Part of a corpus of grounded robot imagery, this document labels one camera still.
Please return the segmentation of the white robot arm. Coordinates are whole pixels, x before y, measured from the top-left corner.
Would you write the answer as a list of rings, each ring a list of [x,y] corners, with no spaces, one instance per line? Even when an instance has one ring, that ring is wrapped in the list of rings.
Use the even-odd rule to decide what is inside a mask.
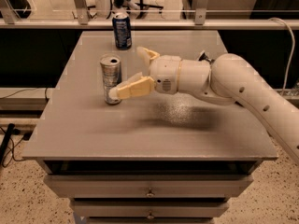
[[[184,60],[143,47],[137,49],[137,54],[149,73],[137,73],[112,88],[110,98],[123,100],[157,91],[186,93],[213,105],[238,102],[299,164],[299,109],[273,90],[243,58],[226,53],[216,60],[205,54],[197,61]]]

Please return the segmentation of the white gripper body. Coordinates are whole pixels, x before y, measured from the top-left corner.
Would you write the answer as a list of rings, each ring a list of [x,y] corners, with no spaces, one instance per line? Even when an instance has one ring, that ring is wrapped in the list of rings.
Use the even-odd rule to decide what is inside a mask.
[[[178,92],[179,56],[163,55],[151,62],[149,75],[155,81],[155,90],[159,93],[175,94]]]

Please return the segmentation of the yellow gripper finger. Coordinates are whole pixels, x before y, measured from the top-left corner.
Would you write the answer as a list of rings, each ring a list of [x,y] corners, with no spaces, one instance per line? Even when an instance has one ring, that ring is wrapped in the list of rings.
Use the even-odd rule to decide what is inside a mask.
[[[144,62],[145,65],[150,65],[153,60],[160,56],[158,52],[146,49],[144,47],[137,47],[136,52],[138,57]]]
[[[123,100],[132,97],[149,95],[154,90],[154,79],[152,77],[146,77],[142,73],[137,73],[112,88],[108,95],[111,99]]]

